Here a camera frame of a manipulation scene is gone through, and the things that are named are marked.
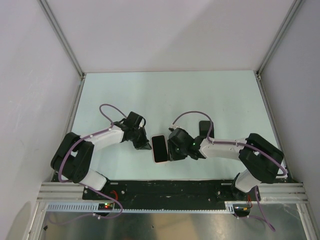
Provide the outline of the black phone case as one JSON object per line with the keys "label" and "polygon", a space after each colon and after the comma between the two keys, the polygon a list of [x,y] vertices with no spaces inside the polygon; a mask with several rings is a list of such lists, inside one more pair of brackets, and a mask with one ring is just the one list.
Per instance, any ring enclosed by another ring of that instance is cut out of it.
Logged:
{"label": "black phone case", "polygon": [[[198,123],[198,127],[199,127],[199,135],[202,138],[206,138],[208,131],[210,129],[211,126],[211,122],[209,120],[201,120]],[[210,133],[209,133],[209,137],[210,138],[214,138],[215,137],[215,132],[214,132],[214,126],[212,126]]]}

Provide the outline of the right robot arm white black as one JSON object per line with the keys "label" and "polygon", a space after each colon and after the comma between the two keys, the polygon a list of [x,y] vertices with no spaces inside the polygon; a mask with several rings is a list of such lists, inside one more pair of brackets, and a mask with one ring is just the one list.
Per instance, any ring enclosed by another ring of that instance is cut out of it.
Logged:
{"label": "right robot arm white black", "polygon": [[277,177],[286,176],[282,166],[284,154],[257,133],[236,140],[218,140],[209,136],[193,138],[180,127],[171,127],[168,137],[170,160],[190,157],[194,160],[224,158],[242,162],[245,170],[233,179],[230,194],[238,201],[260,183],[273,184]]}

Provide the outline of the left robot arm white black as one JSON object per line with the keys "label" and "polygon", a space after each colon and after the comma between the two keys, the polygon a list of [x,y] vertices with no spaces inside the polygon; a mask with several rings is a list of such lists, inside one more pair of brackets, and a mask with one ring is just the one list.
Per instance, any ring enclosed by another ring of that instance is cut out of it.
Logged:
{"label": "left robot arm white black", "polygon": [[131,111],[109,128],[91,135],[80,136],[69,132],[59,145],[50,166],[58,172],[62,181],[82,184],[92,188],[99,199],[107,199],[111,194],[109,179],[91,169],[94,153],[123,142],[132,142],[136,150],[150,150],[145,125],[145,118]]}

